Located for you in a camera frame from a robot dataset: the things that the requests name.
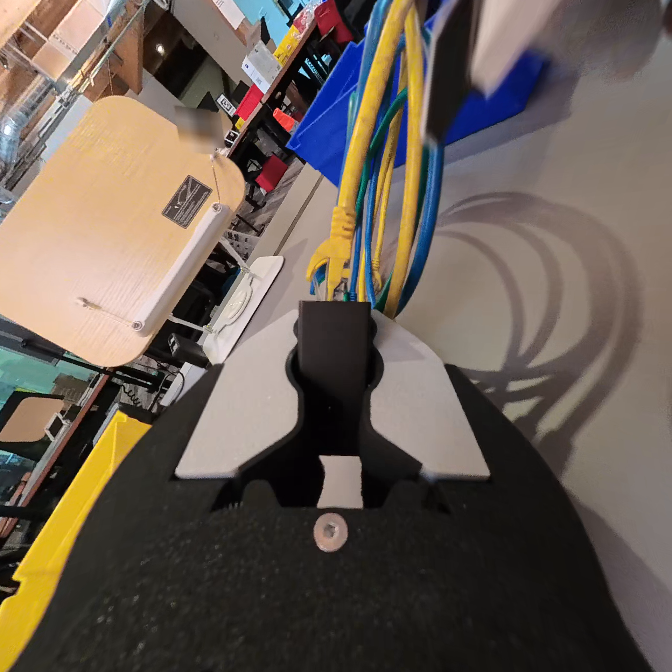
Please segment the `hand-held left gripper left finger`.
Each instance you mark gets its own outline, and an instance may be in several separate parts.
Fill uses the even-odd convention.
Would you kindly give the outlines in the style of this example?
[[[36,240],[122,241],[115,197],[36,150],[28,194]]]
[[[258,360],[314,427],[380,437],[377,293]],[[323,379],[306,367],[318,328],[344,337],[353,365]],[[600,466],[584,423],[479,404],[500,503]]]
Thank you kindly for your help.
[[[298,392],[287,363],[297,345],[291,310],[226,359],[177,464],[181,480],[232,478],[298,424]]]

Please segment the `blue plastic bin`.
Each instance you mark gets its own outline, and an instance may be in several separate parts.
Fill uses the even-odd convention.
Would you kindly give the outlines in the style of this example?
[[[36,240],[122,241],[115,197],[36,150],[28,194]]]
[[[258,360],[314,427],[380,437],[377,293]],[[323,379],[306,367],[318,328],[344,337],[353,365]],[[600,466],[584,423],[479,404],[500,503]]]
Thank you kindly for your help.
[[[520,17],[525,19],[529,30],[529,42],[492,96],[484,98],[475,92],[468,96],[449,127],[444,145],[490,128],[524,110],[547,62],[543,56],[531,51],[530,45],[558,2],[521,2]],[[377,40],[382,35],[383,19],[391,6],[391,1],[375,3],[365,38],[359,44],[346,47],[288,145],[335,186],[340,184],[345,161],[349,98],[351,94],[364,90],[364,86],[358,83],[359,74],[362,65],[367,67],[365,74],[370,71]]]

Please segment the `silver air duct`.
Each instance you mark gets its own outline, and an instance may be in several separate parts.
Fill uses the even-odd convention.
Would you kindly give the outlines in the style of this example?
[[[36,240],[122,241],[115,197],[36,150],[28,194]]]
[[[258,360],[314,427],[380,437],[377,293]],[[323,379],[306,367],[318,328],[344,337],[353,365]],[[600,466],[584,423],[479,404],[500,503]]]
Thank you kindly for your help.
[[[22,131],[53,89],[53,81],[38,74],[1,116],[1,180],[16,162]]]

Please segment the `storage shelf rack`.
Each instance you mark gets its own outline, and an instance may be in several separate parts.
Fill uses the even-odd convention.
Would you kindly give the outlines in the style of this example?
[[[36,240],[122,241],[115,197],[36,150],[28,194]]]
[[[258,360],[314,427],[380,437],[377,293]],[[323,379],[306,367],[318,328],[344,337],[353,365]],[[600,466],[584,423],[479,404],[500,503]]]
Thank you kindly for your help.
[[[315,101],[335,69],[345,47],[363,38],[373,1],[310,1],[295,17],[273,57],[281,56],[280,70],[266,92],[252,85],[237,109],[243,125],[229,149],[228,158],[240,169],[246,182],[246,201],[258,209],[256,193],[273,190],[284,176],[290,130],[274,115],[290,108],[299,120]]]

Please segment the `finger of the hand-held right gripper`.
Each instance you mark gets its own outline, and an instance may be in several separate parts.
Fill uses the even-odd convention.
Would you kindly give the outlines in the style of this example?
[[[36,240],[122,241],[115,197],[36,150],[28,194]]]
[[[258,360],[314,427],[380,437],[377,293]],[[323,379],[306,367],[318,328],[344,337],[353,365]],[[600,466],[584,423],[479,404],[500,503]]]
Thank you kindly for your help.
[[[442,1],[433,16],[423,90],[423,142],[443,143],[472,93],[488,98],[529,42],[521,1]]]

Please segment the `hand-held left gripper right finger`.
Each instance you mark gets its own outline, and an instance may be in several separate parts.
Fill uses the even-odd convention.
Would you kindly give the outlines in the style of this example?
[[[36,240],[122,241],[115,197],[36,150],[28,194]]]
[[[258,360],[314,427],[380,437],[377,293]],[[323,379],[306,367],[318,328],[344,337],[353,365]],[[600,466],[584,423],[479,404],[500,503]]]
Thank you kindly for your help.
[[[382,378],[370,397],[372,428],[430,481],[486,481],[491,472],[439,356],[378,311],[374,347]]]

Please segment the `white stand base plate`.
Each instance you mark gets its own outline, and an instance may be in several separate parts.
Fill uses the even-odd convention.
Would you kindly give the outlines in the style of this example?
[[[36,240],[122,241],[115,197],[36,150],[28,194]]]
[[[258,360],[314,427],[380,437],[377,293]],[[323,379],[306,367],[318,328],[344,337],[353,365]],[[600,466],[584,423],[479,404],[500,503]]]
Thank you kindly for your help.
[[[202,349],[211,365],[229,357],[283,266],[284,257],[276,255],[259,257],[250,267],[243,267],[239,283],[206,331]]]

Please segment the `yellow plastic bin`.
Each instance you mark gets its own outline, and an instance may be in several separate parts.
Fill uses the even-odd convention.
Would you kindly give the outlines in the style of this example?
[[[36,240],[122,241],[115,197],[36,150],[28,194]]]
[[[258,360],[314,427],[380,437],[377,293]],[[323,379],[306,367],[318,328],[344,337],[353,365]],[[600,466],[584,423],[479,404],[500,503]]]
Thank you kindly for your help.
[[[10,671],[35,634],[76,538],[107,482],[154,422],[117,410],[21,561],[1,574],[1,670]]]

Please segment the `black ethernet port block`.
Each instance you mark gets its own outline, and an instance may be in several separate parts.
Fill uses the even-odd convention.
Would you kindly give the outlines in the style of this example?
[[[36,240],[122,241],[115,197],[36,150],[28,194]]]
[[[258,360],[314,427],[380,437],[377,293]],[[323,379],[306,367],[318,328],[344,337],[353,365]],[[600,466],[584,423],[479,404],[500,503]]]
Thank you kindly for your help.
[[[302,300],[289,361],[298,439],[316,456],[359,456],[375,333],[368,302]]]

